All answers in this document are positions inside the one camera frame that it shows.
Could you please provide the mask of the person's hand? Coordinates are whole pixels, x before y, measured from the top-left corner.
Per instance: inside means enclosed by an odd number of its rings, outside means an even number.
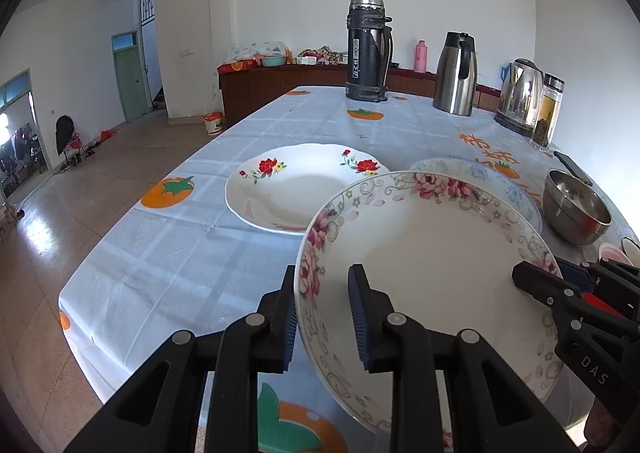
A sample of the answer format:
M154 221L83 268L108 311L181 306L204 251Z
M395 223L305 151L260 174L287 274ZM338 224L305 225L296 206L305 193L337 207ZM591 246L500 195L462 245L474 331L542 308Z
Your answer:
M587 417L584 436L590 447L607 447L618 433L618 424L598 400L593 401Z

